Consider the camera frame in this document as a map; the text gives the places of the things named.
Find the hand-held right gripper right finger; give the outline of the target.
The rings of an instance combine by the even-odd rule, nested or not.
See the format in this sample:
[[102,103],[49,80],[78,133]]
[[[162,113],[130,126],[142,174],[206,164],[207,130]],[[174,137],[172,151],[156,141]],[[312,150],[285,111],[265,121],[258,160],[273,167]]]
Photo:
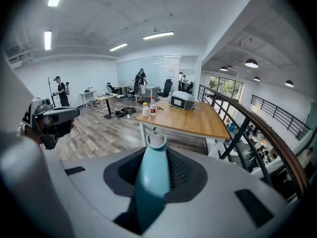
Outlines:
[[[266,238],[287,220],[292,207],[272,187],[236,164],[180,149],[203,165],[208,180],[192,200],[167,204],[145,238]],[[247,189],[272,214],[258,227],[236,191]]]

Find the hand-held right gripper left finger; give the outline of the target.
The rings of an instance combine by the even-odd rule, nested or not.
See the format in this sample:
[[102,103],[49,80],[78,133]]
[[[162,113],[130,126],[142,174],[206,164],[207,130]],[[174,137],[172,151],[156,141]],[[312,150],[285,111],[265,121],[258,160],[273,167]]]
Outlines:
[[56,238],[140,238],[134,185],[144,147],[72,161],[44,151],[61,213]]

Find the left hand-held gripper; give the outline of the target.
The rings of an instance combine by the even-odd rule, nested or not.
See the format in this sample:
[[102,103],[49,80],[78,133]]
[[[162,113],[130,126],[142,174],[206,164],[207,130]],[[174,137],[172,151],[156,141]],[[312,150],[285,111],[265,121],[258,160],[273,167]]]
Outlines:
[[72,122],[79,115],[78,108],[54,108],[50,99],[34,97],[22,122],[33,128],[44,146],[52,150],[60,138],[71,132]]

